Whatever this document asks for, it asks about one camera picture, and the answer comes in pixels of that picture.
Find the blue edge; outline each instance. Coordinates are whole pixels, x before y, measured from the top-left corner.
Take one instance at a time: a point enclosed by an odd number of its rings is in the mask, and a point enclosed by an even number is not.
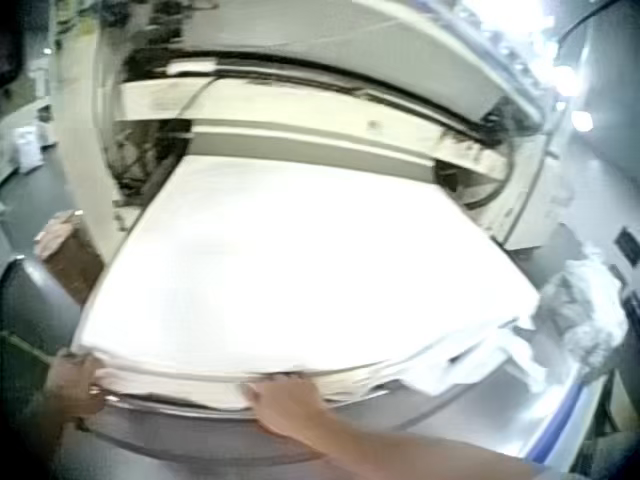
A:
[[[526,460],[539,465],[543,465],[546,462],[553,448],[556,446],[562,431],[569,423],[571,414],[575,410],[576,404],[582,394],[582,390],[582,384],[573,385],[569,389],[562,405],[560,405],[560,408],[558,408],[554,414],[549,425],[547,425],[547,428],[542,435],[540,435],[538,441],[533,445],[531,450],[529,450],[529,453],[525,457]]]

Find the hand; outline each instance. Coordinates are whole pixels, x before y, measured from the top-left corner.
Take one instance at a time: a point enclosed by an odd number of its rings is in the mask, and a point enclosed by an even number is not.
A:
[[[308,378],[275,375],[247,385],[245,396],[264,427],[301,442],[331,419],[320,392]]]
[[[104,395],[92,392],[91,384],[100,368],[104,364],[91,354],[74,355],[60,350],[51,363],[43,389],[47,406],[65,420],[98,413],[104,407]]]

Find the fabric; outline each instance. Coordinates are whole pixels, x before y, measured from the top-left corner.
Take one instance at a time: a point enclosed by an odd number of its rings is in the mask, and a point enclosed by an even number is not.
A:
[[[349,395],[372,368],[528,318],[537,299],[436,185],[187,156],[103,276],[76,345],[103,354],[120,391],[229,406],[212,383],[237,400],[233,384],[256,374],[346,370],[356,378],[327,382]]]

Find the brown box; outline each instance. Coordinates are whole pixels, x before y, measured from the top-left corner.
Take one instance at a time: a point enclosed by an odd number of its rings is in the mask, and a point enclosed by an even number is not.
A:
[[[57,213],[35,238],[34,253],[67,293],[84,305],[104,262],[82,225],[81,212]]]

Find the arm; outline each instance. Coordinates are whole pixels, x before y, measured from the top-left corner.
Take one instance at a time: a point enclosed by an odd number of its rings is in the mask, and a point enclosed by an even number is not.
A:
[[[102,362],[92,355],[65,350],[53,359],[44,388],[27,409],[23,425],[29,446],[47,463],[58,449],[65,426],[104,406],[103,396],[90,391],[101,367]]]
[[[355,474],[376,480],[529,480],[528,464],[459,442],[360,430],[330,413],[307,379],[278,376],[248,390],[258,420]]]

